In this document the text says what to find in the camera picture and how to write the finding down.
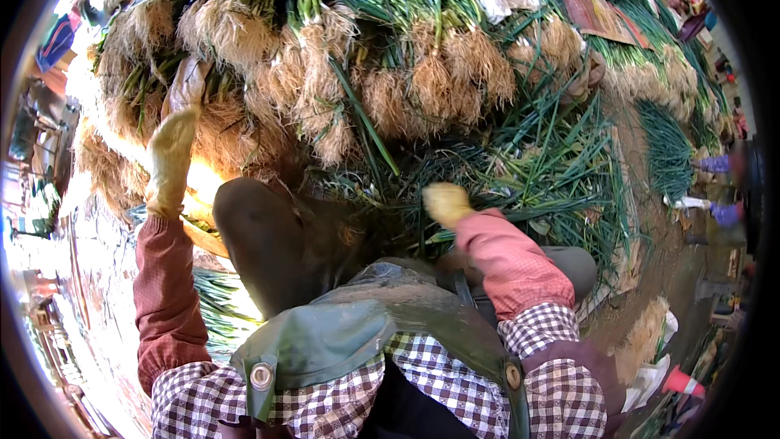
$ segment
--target dirt floor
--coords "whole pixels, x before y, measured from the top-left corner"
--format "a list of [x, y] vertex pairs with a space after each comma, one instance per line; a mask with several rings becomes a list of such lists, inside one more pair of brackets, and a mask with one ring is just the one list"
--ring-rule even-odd
[[[580, 324], [583, 339], [591, 340], [602, 350], [617, 345], [633, 323], [658, 296], [669, 301], [669, 308], [677, 317], [679, 331], [664, 349], [675, 366], [690, 371], [696, 362], [696, 352], [710, 329], [713, 298], [695, 302], [697, 280], [706, 276], [713, 281], [728, 279], [728, 260], [731, 247], [687, 245], [683, 240], [681, 224], [676, 214], [665, 206], [657, 193], [650, 189], [646, 144], [635, 111], [614, 109], [613, 118], [618, 127], [623, 155], [629, 169], [631, 190], [637, 204], [640, 230], [643, 235], [641, 277], [638, 286], [607, 302]], [[707, 220], [701, 211], [690, 214], [691, 231], [707, 233]], [[656, 393], [648, 405], [629, 414], [617, 437], [629, 437], [662, 399]]]

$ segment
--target building wall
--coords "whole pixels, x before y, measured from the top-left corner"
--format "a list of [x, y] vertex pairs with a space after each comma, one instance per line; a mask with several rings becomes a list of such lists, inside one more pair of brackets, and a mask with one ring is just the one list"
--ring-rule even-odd
[[707, 60], [710, 63], [710, 69], [715, 71], [715, 61], [720, 57], [717, 49], [720, 48], [723, 54], [726, 54], [728, 61], [731, 63], [736, 75], [735, 83], [729, 83], [726, 81], [725, 75], [719, 75], [718, 80], [721, 82], [723, 93], [726, 95], [728, 101], [729, 110], [734, 108], [734, 97], [738, 96], [742, 101], [742, 107], [745, 111], [745, 118], [747, 124], [750, 127], [751, 135], [756, 132], [756, 122], [753, 115], [753, 105], [750, 102], [750, 93], [748, 92], [746, 81], [747, 79], [741, 75], [743, 69], [739, 59], [739, 55], [736, 52], [734, 43], [728, 35], [726, 26], [722, 22], [718, 24], [710, 31], [712, 35], [712, 45], [707, 51]]

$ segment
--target brown checkered fabric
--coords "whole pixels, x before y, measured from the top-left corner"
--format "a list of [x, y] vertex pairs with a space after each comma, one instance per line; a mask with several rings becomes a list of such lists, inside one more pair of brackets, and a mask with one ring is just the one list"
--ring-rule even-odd
[[601, 437], [607, 405], [601, 386], [573, 359], [553, 359], [526, 375], [532, 437]]
[[542, 303], [498, 323], [506, 350], [520, 359], [544, 349], [552, 341], [579, 341], [580, 327], [569, 307]]
[[379, 355], [334, 381], [285, 390], [274, 396], [268, 424], [288, 425], [296, 437], [356, 437], [384, 376]]
[[509, 435], [509, 399], [501, 387], [455, 359], [439, 341], [399, 332], [385, 352], [412, 385], [447, 407], [474, 435]]
[[[571, 309], [542, 304], [499, 325], [506, 347], [530, 356], [556, 340], [578, 341]], [[447, 407], [480, 438], [509, 436], [509, 400], [501, 387], [455, 359], [433, 337], [398, 333], [351, 374], [274, 397], [268, 419], [297, 437], [356, 437], [385, 375], [385, 356], [425, 395]], [[604, 395], [590, 371], [554, 359], [525, 378], [532, 437], [600, 437]], [[246, 386], [232, 366], [190, 363], [163, 373], [152, 391], [153, 437], [216, 437], [217, 420], [245, 415]]]

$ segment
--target glove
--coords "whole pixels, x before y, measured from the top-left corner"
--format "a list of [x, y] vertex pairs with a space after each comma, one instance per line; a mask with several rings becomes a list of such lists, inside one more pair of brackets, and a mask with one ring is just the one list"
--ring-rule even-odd
[[431, 219], [454, 230], [458, 221], [474, 213], [463, 187], [440, 181], [423, 189], [423, 203]]
[[151, 178], [146, 188], [149, 214], [170, 220], [179, 218], [199, 117], [200, 110], [194, 107], [169, 115], [149, 140]]

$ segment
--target green apron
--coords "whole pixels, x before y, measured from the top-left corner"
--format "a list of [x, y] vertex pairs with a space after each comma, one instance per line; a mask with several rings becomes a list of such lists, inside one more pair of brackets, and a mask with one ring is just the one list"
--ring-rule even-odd
[[437, 287], [424, 271], [414, 261], [379, 259], [347, 285], [268, 320], [230, 358], [247, 384], [247, 413], [265, 421], [274, 390], [340, 378], [382, 352], [396, 332], [407, 331], [433, 336], [499, 385], [509, 398], [509, 437], [528, 437], [520, 359], [504, 349], [473, 306]]

